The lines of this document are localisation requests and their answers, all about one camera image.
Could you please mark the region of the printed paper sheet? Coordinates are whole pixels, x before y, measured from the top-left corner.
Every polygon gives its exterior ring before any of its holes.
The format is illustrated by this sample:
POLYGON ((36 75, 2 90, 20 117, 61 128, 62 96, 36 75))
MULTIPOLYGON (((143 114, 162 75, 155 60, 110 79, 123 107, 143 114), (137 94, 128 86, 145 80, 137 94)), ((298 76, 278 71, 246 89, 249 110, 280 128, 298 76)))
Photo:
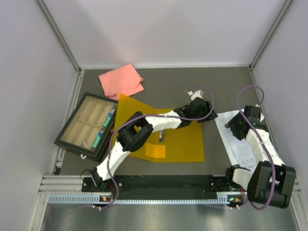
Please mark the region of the printed paper sheet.
POLYGON ((248 142, 245 139, 241 141, 238 140, 233 136, 229 128, 225 128, 225 124, 238 113, 238 110, 218 113, 215 123, 231 164, 239 165, 240 167, 247 168, 253 172, 257 166, 257 162, 248 142))

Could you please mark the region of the yellow plastic folder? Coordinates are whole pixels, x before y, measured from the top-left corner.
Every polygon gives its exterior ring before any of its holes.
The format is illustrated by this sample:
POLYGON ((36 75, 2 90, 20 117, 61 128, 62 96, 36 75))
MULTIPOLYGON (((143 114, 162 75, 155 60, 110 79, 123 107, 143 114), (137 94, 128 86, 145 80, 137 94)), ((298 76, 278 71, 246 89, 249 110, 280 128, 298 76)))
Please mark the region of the yellow plastic folder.
MULTIPOLYGON (((171 111, 157 109, 120 94, 114 129, 126 123, 135 112, 146 114, 163 114, 171 111)), ((164 141, 159 141, 159 132, 150 135, 144 146, 130 156, 157 163, 204 162, 204 143, 202 125, 196 121, 180 129, 167 129, 164 141)))

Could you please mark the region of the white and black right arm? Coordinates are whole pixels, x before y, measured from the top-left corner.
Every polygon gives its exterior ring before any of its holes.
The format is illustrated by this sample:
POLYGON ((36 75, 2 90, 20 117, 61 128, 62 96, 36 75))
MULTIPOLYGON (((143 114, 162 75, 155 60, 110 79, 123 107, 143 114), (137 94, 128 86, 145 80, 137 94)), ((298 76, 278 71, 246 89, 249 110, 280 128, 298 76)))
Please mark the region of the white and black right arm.
POLYGON ((248 144, 257 165, 253 170, 240 165, 227 168, 224 183, 232 191, 241 186, 251 203, 287 208, 296 170, 279 157, 261 117, 260 107, 247 105, 225 124, 233 137, 248 144))

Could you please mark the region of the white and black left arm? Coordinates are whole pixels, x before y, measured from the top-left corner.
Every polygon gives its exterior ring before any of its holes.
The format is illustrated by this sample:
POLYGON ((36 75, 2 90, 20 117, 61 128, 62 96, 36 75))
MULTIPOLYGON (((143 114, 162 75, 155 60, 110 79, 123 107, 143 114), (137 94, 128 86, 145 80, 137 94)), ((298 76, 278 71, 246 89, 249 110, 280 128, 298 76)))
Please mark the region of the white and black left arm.
POLYGON ((189 105, 173 109, 163 114, 134 113, 126 123, 114 131, 111 139, 117 135, 114 144, 109 144, 106 158, 91 172, 92 185, 99 191, 109 186, 109 179, 115 170, 132 152, 139 150, 154 132, 165 129, 187 127, 191 122, 203 123, 217 118, 210 101, 200 97, 189 105))

